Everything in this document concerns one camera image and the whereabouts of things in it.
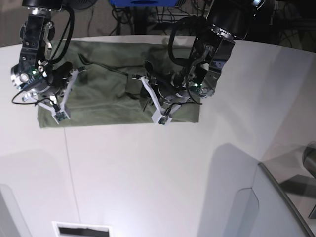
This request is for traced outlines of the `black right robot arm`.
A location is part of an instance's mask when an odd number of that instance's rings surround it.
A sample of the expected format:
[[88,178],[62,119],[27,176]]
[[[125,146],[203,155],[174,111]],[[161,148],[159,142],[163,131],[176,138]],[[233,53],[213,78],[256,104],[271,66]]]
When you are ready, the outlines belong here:
[[[26,22],[20,29],[22,48],[19,62],[11,69],[11,81],[20,94],[34,92],[49,97],[68,96],[73,84],[73,68],[70,62],[60,67],[55,65],[66,54],[72,37],[75,15],[67,0],[24,0],[22,7],[29,9]],[[64,49],[59,56],[53,51],[52,39],[55,25],[51,19],[53,11],[69,13]]]

